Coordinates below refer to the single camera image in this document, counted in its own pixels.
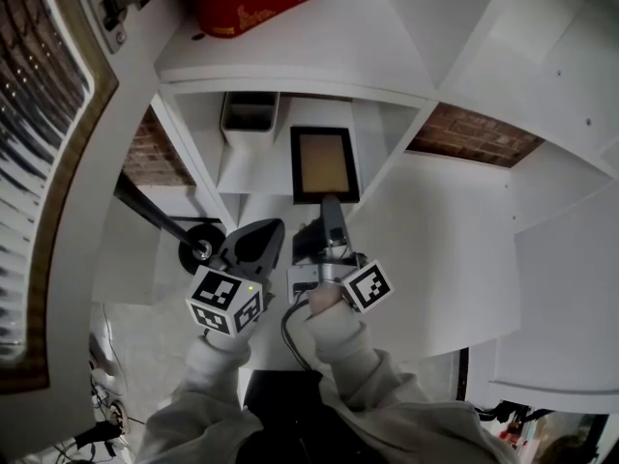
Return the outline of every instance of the black rod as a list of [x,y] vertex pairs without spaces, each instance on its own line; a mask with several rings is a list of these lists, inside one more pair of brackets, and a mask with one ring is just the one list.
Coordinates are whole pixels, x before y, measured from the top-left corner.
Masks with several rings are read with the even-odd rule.
[[148,199],[137,188],[125,172],[121,172],[116,183],[114,195],[129,206],[136,213],[150,221],[158,228],[172,234],[176,239],[198,252],[205,252],[206,248],[198,242],[192,241],[189,234],[172,218],[162,212],[155,203]]

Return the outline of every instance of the sleeve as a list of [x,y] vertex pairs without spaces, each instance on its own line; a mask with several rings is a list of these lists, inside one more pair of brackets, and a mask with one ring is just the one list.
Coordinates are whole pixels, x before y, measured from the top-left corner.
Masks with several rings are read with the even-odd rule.
[[213,424],[241,414],[236,389],[238,368],[251,354],[248,339],[209,332],[193,344],[184,379],[171,403],[146,421],[137,462],[191,447]]
[[306,325],[316,356],[331,366],[342,401],[353,411],[400,402],[427,402],[415,375],[397,369],[389,354],[370,346],[368,326],[340,301]]

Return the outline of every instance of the white floor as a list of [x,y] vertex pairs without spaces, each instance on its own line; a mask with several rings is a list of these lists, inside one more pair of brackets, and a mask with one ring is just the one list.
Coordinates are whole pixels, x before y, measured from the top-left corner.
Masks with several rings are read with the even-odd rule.
[[[104,303],[111,343],[127,381],[127,394],[122,400],[129,415],[140,421],[146,421],[174,390],[183,375],[185,354],[191,342],[201,333],[184,301],[192,277],[180,266],[177,247],[178,242],[174,238],[161,234],[150,305],[122,304],[114,302],[112,298],[110,302]],[[246,380],[251,368],[299,369],[280,336],[280,319],[287,310],[287,298],[279,291],[285,291],[285,267],[289,261],[290,242],[286,239],[280,266],[271,277],[272,290],[277,296],[260,319],[251,340],[252,356],[247,365],[249,369],[244,369],[242,376]],[[310,343],[302,326],[307,315],[306,311],[299,311],[290,324],[290,330],[300,346]],[[103,350],[113,359],[100,303],[93,303],[91,324]],[[302,350],[310,359],[311,348],[302,347]],[[401,367],[416,372],[422,387],[433,399],[455,399],[457,353],[403,362]],[[125,387],[118,380],[115,387],[117,392],[124,392]],[[142,425],[131,422],[130,429],[128,441],[133,450],[137,450]]]

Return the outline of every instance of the hand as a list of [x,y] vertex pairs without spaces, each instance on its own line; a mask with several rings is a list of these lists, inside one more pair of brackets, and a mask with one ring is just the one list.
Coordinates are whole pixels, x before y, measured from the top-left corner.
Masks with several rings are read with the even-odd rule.
[[323,282],[308,292],[308,300],[311,316],[317,316],[341,301],[341,286],[338,283]]

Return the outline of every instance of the small bin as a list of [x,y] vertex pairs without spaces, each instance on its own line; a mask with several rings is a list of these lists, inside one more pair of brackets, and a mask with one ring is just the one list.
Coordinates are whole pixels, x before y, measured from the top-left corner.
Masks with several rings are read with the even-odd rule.
[[234,150],[262,151],[273,145],[280,93],[226,93],[221,131]]

